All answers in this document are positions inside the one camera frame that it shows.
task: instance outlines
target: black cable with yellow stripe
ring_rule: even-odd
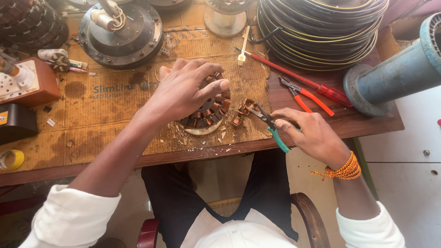
[[[282,27],[266,43],[285,63],[313,71],[340,70],[359,63],[375,47],[388,4],[389,0],[348,1],[342,6],[260,0],[258,29],[266,36]]]

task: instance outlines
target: white shirt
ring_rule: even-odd
[[[32,231],[20,248],[87,248],[104,232],[118,197],[102,197],[54,185],[35,214]],[[404,238],[384,206],[373,219],[351,220],[336,210],[340,234],[348,248],[403,248]],[[221,224],[205,209],[190,227],[181,248],[295,248],[268,218],[251,209],[244,221]]]

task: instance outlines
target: yellow tape roll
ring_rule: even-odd
[[[12,165],[6,164],[6,157],[12,153],[14,155],[14,162]],[[20,150],[4,150],[0,152],[0,169],[13,170],[19,168],[25,161],[25,155]]]

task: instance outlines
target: fingernail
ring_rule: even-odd
[[[276,126],[280,129],[282,129],[283,131],[285,131],[286,129],[286,125],[284,125],[284,121],[282,121],[281,119],[277,119],[274,124],[276,124]]]
[[[230,87],[230,81],[228,79],[225,79],[219,84],[219,86],[222,90],[227,90]]]

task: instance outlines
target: pliers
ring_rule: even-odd
[[[330,110],[323,102],[321,102],[317,97],[315,97],[313,94],[311,94],[309,91],[305,90],[304,88],[297,86],[291,82],[288,82],[288,80],[286,80],[284,77],[279,76],[279,80],[280,82],[287,86],[289,91],[294,95],[294,99],[300,104],[300,106],[308,113],[312,113],[311,109],[308,108],[308,106],[306,106],[306,104],[302,101],[302,99],[300,98],[299,94],[297,92],[299,92],[300,94],[303,94],[309,98],[311,98],[314,102],[316,102],[322,109],[324,109],[330,116],[334,115],[334,112],[332,112],[332,110]]]
[[[280,139],[279,133],[277,132],[277,127],[274,124],[274,119],[258,103],[255,103],[254,105],[259,108],[260,113],[252,108],[247,109],[250,110],[257,117],[259,117],[259,119],[268,124],[267,129],[273,134],[273,138],[276,141],[277,145],[280,147],[280,149],[282,149],[284,153],[287,153],[289,151],[289,148],[283,143],[282,139]]]

